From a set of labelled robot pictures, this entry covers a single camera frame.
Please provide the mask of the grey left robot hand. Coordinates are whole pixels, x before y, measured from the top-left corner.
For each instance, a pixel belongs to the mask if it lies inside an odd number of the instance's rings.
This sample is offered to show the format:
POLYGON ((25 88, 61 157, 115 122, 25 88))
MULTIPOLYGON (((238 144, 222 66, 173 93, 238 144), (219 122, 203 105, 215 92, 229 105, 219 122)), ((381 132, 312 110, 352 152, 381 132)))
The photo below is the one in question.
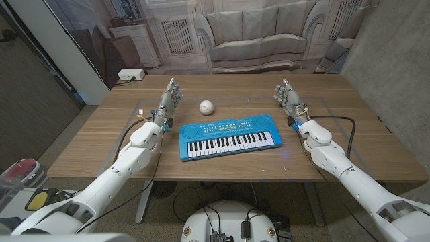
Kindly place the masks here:
POLYGON ((179 84, 176 84, 175 78, 172 77, 155 110, 153 122, 158 126, 163 127, 169 119, 172 119, 175 109, 183 97, 179 89, 179 84))

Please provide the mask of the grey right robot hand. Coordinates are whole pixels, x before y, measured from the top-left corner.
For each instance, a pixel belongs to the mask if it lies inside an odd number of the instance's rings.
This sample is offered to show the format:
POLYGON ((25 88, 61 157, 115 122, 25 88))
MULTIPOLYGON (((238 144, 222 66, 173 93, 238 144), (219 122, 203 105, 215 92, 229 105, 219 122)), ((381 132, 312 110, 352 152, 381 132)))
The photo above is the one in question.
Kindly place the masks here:
POLYGON ((283 78, 283 85, 276 85, 273 98, 279 102, 287 117, 292 118, 299 125, 310 120, 305 103, 300 99, 297 92, 293 90, 286 78, 283 78))

